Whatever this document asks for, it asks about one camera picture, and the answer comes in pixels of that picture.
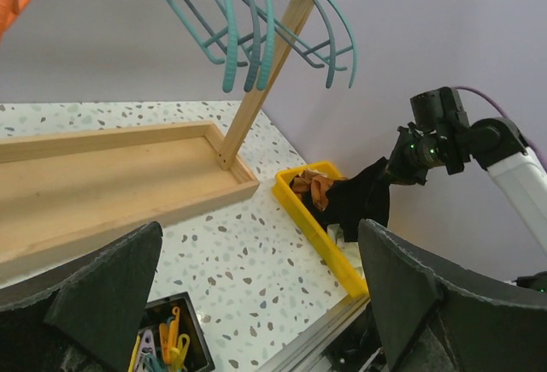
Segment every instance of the orange cloth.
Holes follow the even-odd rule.
[[[325,177],[321,173],[304,170],[299,176],[295,177],[291,183],[291,189],[302,201],[302,194],[311,191],[311,199],[315,208],[324,211],[328,206],[326,191],[332,186],[334,180]]]

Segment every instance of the teal plastic hanger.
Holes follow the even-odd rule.
[[[314,46],[314,47],[310,47],[310,46],[306,45],[300,38],[296,37],[294,34],[291,34],[291,32],[289,32],[288,29],[286,29],[284,26],[280,25],[280,27],[283,29],[283,31],[288,32],[295,39],[294,44],[289,43],[287,40],[285,40],[285,41],[287,41],[287,43],[289,43],[291,45],[291,47],[302,58],[304,58],[304,60],[306,60],[307,56],[311,54],[311,55],[319,58],[322,62],[324,62],[325,64],[327,64],[329,66],[329,73],[327,75],[327,81],[326,81],[327,88],[328,88],[328,86],[330,86],[332,84],[332,77],[333,77],[334,70],[336,70],[336,71],[345,71],[345,70],[347,70],[347,67],[337,67],[336,63],[335,63],[335,60],[332,59],[332,56],[338,57],[338,56],[340,56],[340,55],[342,55],[346,52],[352,51],[353,61],[352,61],[352,70],[351,70],[351,76],[350,76],[350,87],[352,87],[353,83],[354,83],[354,80],[355,80],[355,77],[356,77],[356,69],[357,69],[357,55],[356,55],[356,50],[355,50],[355,47],[354,47],[355,46],[355,40],[354,40],[354,37],[353,37],[353,32],[351,30],[350,25],[348,24],[348,21],[342,15],[341,10],[338,8],[338,6],[335,4],[335,2],[333,0],[327,0],[327,2],[329,4],[331,4],[332,8],[336,11],[338,17],[343,22],[344,27],[345,27],[346,31],[348,32],[348,35],[350,37],[350,45],[348,47],[345,47],[345,48],[343,48],[341,50],[338,50],[338,51],[333,50],[333,48],[332,48],[333,47],[333,45],[332,45],[332,34],[331,34],[332,29],[329,30],[330,23],[328,21],[325,21],[323,15],[321,15],[321,17],[323,18],[323,21],[326,24],[326,29],[327,29],[327,32],[329,33],[329,39],[325,42],[322,42],[322,43]],[[314,3],[318,7],[318,10],[321,12],[321,9],[319,8],[319,3],[317,3],[316,0],[314,0]],[[296,46],[297,43],[301,44],[306,50],[301,50],[300,48],[298,48]],[[318,50],[320,50],[320,49],[322,49],[322,48],[324,48],[328,45],[331,47],[331,49],[329,51],[329,55],[328,56],[320,55],[318,53]],[[323,65],[313,65],[308,60],[306,60],[306,61],[310,65],[312,65],[313,67],[316,67],[316,68],[324,67]]]
[[[204,41],[202,43],[199,43],[199,46],[202,48],[202,50],[206,49],[209,45],[211,45],[212,43],[215,43],[219,46],[219,48],[222,50],[222,52],[224,54],[227,53],[227,47],[224,45],[224,43],[222,43],[222,40],[220,39],[220,35],[224,35],[226,34],[225,31],[226,31],[226,28],[223,28],[220,32],[218,33],[215,33],[215,31],[213,30],[213,28],[211,28],[211,26],[209,25],[209,23],[203,18],[203,16],[199,13],[199,11],[197,10],[196,6],[194,5],[194,3],[191,1],[191,0],[183,0],[186,5],[188,6],[188,8],[190,9],[190,11],[196,16],[197,20],[199,21],[199,23],[203,26],[203,28],[205,28],[205,30],[207,31],[207,33],[209,34],[209,36],[211,37],[209,40],[207,41]],[[249,63],[245,62],[245,61],[242,61],[242,62],[238,62],[238,67],[246,67],[247,65],[249,65]]]
[[[260,9],[260,8],[257,8],[258,10],[258,16],[263,19],[264,21],[268,20],[270,18],[269,15],[267,15],[267,13]],[[305,56],[303,55],[303,51],[298,47],[298,45],[293,42],[292,40],[296,40],[296,42],[298,42],[299,44],[301,44],[305,49],[310,49],[310,47],[308,45],[306,45],[302,40],[300,40],[298,38],[298,36],[292,32],[290,29],[288,29],[287,27],[285,27],[283,25],[283,23],[281,23],[280,21],[278,21],[277,19],[273,19],[273,23],[274,23],[274,30],[275,32],[282,38],[284,39],[284,41],[291,46],[291,48],[293,50],[295,50],[300,56],[302,56],[302,58],[306,61],[307,64],[309,64],[311,67],[313,68],[324,68],[325,67],[325,64],[323,63],[317,63],[317,62],[313,62],[312,60],[309,59],[308,56]],[[312,55],[315,55],[317,56],[318,58],[322,59],[322,57],[315,51],[310,51],[310,54]],[[337,70],[346,70],[347,68],[337,68]]]
[[[266,8],[266,35],[263,38],[255,39],[253,40],[253,48],[254,43],[256,41],[260,41],[260,44],[263,42],[265,43],[264,48],[264,54],[262,55],[262,60],[258,60],[255,65],[260,66],[260,75],[258,76],[258,82],[256,83],[256,89],[259,91],[262,91],[266,88],[268,85],[268,81],[270,78],[270,74],[272,72],[272,66],[274,61],[274,49],[275,49],[275,11],[274,11],[274,3],[273,0],[264,0],[265,8]],[[260,28],[259,23],[259,9],[257,8],[256,4],[254,3],[254,0],[248,0],[247,5],[249,5],[251,9],[251,14],[253,17],[253,26],[256,23],[256,26]]]
[[[238,70],[238,24],[236,22],[236,16],[233,9],[232,0],[215,0],[217,5],[221,8],[222,13],[226,17],[227,27],[227,48],[226,48],[226,66],[224,69],[224,80],[222,82],[222,91],[230,92],[233,89],[233,84],[236,79],[236,72]]]
[[[207,23],[207,21],[197,12],[192,3],[188,3],[189,7],[191,7],[192,13],[198,18],[200,23],[205,27],[210,35],[210,38],[206,40],[203,40],[200,37],[196,28],[190,23],[186,15],[174,0],[165,1],[169,4],[173,12],[179,17],[182,24],[186,27],[207,58],[214,64],[225,64],[222,90],[224,92],[230,92],[233,89],[235,82],[237,67],[247,65],[245,62],[238,62],[238,29],[232,0],[223,0],[227,26],[222,28],[219,32],[214,32],[208,24],[204,25],[203,23]],[[221,39],[226,35],[227,45],[224,45],[221,42]],[[226,54],[226,58],[215,56],[209,49],[212,44],[219,45],[221,50]]]
[[[255,85],[256,76],[258,75],[258,69],[260,68],[260,54],[262,38],[260,34],[260,19],[256,11],[255,0],[249,0],[250,18],[253,26],[253,30],[247,36],[243,36],[238,39],[238,43],[242,45],[244,51],[249,52],[249,71],[247,72],[247,78],[245,79],[244,91],[250,92]],[[252,46],[247,50],[244,47],[244,42],[247,40],[252,41]]]
[[[149,372],[168,372],[168,367],[160,364],[157,357],[151,353],[144,355],[143,365]]]
[[[342,13],[342,9],[339,8],[339,6],[336,4],[336,2],[334,2],[334,0],[327,0],[327,1],[332,6],[332,9],[336,11],[336,14],[338,15],[339,19],[344,24],[344,28],[350,38],[350,45],[347,47],[344,47],[341,50],[336,51],[335,55],[340,56],[344,53],[347,53],[348,51],[352,52],[353,62],[351,66],[351,76],[350,76],[350,88],[351,88],[355,81],[356,70],[357,70],[357,51],[355,49],[355,37],[353,35],[353,30],[351,29],[350,23],[348,22],[348,20],[345,18],[344,14]]]

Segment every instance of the speckled white surface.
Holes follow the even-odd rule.
[[[215,120],[238,103],[0,104],[0,137]],[[261,180],[253,198],[164,228],[150,300],[187,291],[216,370],[255,370],[345,290],[271,194],[303,159],[261,112],[240,155]]]

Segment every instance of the yellow clothespin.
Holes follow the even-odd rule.
[[[160,327],[160,347],[162,348],[163,362],[169,365],[171,357],[169,356],[169,327],[166,323],[161,323]]]
[[[169,348],[169,353],[171,355],[171,370],[173,372],[182,372],[189,348],[190,337],[187,334],[181,334],[177,346]]]
[[[180,308],[178,306],[173,307],[173,315],[174,319],[169,323],[169,349],[177,347],[180,322]]]
[[[131,362],[129,363],[129,368],[127,369],[127,372],[133,372],[133,369],[135,367],[135,361],[137,360],[137,352],[138,352],[139,344],[140,344],[140,335],[137,334],[137,340],[135,341],[135,346],[133,347]]]
[[[166,323],[162,323],[159,327],[163,362],[166,365],[170,365],[172,362],[169,350],[177,347],[177,337],[179,336],[180,308],[174,306],[172,313],[174,319],[169,317],[169,319],[173,319],[171,322],[168,319],[169,326]]]

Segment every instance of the yellow plastic tray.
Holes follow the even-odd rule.
[[[368,295],[367,282],[353,269],[342,251],[334,244],[334,241],[332,241],[328,234],[323,231],[321,225],[319,225],[289,187],[292,179],[308,168],[325,173],[329,178],[335,180],[342,178],[336,167],[328,161],[303,165],[302,167],[291,168],[277,173],[275,176],[275,186],[272,188],[273,195],[278,199],[287,213],[289,213],[289,216],[291,216],[304,235],[306,235],[311,245],[314,246],[315,250],[325,260],[334,276],[338,278],[348,294],[352,298]]]

